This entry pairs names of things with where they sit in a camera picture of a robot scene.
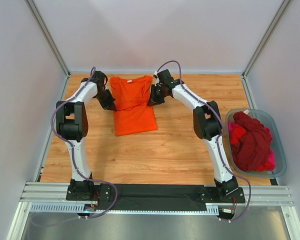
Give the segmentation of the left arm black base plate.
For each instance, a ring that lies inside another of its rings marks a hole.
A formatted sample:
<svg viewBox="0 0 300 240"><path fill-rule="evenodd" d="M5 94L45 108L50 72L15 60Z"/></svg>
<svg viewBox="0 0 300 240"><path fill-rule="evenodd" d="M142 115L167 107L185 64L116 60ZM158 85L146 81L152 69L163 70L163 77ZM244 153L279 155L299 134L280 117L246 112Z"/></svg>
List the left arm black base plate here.
<svg viewBox="0 0 300 240"><path fill-rule="evenodd" d="M116 195L115 189L109 184L93 184L80 182L79 185L69 185L65 199L67 201L101 201L109 202Z"/></svg>

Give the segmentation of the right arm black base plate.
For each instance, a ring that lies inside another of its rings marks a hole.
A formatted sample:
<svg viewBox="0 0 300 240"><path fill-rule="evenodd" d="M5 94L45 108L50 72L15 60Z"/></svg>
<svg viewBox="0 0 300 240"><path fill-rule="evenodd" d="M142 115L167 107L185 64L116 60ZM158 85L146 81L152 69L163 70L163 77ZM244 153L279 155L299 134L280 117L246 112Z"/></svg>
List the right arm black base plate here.
<svg viewBox="0 0 300 240"><path fill-rule="evenodd" d="M246 202L242 187L239 187L237 190L229 193L228 195L225 195L216 186L199 186L196 189L196 192L199 194L199 198L202 203L243 204Z"/></svg>

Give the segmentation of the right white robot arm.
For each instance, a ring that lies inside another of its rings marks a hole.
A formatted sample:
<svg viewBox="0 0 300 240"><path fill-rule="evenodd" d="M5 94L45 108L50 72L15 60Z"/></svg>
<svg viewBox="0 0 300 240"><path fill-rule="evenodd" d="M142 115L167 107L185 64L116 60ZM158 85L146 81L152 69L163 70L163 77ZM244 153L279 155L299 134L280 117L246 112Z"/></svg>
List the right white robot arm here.
<svg viewBox="0 0 300 240"><path fill-rule="evenodd" d="M216 188L223 196L228 196L239 188L238 181L230 169L223 146L223 122L218 104L207 101L193 91L181 79L174 79L169 70L155 72L156 81L151 85L148 106L160 105L170 96L192 111L193 130L208 150Z"/></svg>

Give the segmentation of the orange t shirt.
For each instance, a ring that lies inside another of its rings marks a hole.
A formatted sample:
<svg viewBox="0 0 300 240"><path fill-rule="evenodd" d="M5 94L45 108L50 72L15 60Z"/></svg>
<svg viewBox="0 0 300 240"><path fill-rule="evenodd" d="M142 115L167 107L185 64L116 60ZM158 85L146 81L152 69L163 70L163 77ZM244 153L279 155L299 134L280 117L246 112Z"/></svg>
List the orange t shirt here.
<svg viewBox="0 0 300 240"><path fill-rule="evenodd" d="M116 111L113 113L116 136L131 135L158 129L155 113L148 106L152 77L144 75L135 79L118 76L110 79Z"/></svg>

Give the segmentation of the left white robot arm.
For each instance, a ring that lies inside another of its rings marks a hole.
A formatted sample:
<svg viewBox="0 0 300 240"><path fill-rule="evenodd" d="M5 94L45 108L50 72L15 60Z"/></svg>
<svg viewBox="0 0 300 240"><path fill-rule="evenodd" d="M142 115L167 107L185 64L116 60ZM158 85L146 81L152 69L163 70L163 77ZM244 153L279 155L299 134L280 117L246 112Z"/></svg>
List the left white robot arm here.
<svg viewBox="0 0 300 240"><path fill-rule="evenodd" d="M106 86L107 82L106 74L93 67L90 76L82 79L73 95L56 103L51 116L51 129L64 141L69 152L72 181L107 183L104 180L93 179L86 152L86 136L89 131L86 107L89 102L96 99L104 110L117 110L115 98Z"/></svg>

